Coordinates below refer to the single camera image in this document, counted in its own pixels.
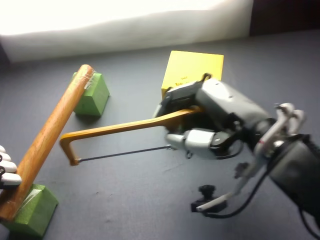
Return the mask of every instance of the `wooden stick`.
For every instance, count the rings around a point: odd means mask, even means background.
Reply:
[[[93,74],[94,69],[91,66],[82,65],[80,67],[50,117],[25,153],[17,168],[17,174],[21,176],[22,183],[16,189],[2,191],[0,195],[0,219],[2,221],[12,221],[14,219],[41,166],[85,91],[85,85]]]
[[[64,153],[68,157],[70,161],[70,165],[76,166],[79,164],[80,159],[75,155],[75,152],[73,151],[70,145],[70,143],[74,140],[93,138],[93,137],[98,137],[102,135],[116,134],[121,132],[127,132],[127,131],[138,130],[138,129],[146,129],[146,128],[152,128],[157,126],[164,126],[167,129],[174,129],[175,127],[177,127],[177,125],[181,123],[184,116],[198,113],[198,112],[199,110],[183,109],[183,110],[176,111],[176,112],[173,112],[164,116],[160,116],[157,118],[127,122],[127,123],[112,125],[112,126],[92,128],[92,129],[83,130],[83,131],[69,132],[61,136],[60,146],[62,147]]]

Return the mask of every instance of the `saw handle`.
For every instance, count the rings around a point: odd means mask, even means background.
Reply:
[[[69,132],[61,136],[60,146],[69,159],[70,165],[76,166],[79,164],[80,158],[77,157],[72,149],[72,141],[158,126],[174,129],[182,122],[184,116],[197,112],[199,112],[199,110],[183,109],[156,118]]]

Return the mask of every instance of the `black cable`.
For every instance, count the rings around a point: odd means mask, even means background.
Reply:
[[[148,148],[148,149],[137,150],[137,151],[128,151],[128,152],[116,153],[116,154],[111,154],[111,155],[83,158],[83,159],[78,160],[78,162],[81,163],[81,162],[89,161],[89,160],[105,159],[105,158],[110,158],[110,157],[116,157],[116,156],[128,155],[128,154],[137,154],[137,153],[143,153],[143,152],[160,150],[160,149],[169,149],[169,146],[160,146],[160,147]]]
[[[311,227],[309,226],[307,220],[306,220],[306,217],[303,213],[303,210],[299,207],[299,215],[300,215],[300,218],[301,218],[301,221],[303,223],[303,225],[305,226],[305,228],[307,229],[307,231],[317,240],[320,240],[320,235],[316,234],[312,229]]]
[[[247,200],[244,202],[244,204],[241,207],[239,207],[237,210],[235,210],[231,213],[228,213],[228,214],[223,214],[223,215],[206,213],[206,212],[203,212],[202,214],[206,217],[213,218],[213,219],[228,219],[228,218],[232,218],[235,215],[238,215],[249,205],[249,203],[251,202],[251,200],[255,196],[256,192],[258,191],[259,187],[261,186],[261,184],[263,183],[265,178],[268,176],[269,172],[270,172],[269,170],[264,172],[264,174],[260,177],[259,181],[254,186],[252,192],[250,193],[250,196],[247,198]]]

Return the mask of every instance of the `white backdrop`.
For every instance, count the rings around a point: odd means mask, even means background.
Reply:
[[[11,62],[240,38],[253,0],[10,0],[0,35]]]

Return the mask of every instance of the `yellow box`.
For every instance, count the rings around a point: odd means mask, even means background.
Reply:
[[[171,51],[161,87],[162,97],[169,87],[200,81],[205,73],[221,81],[223,64],[223,55]]]

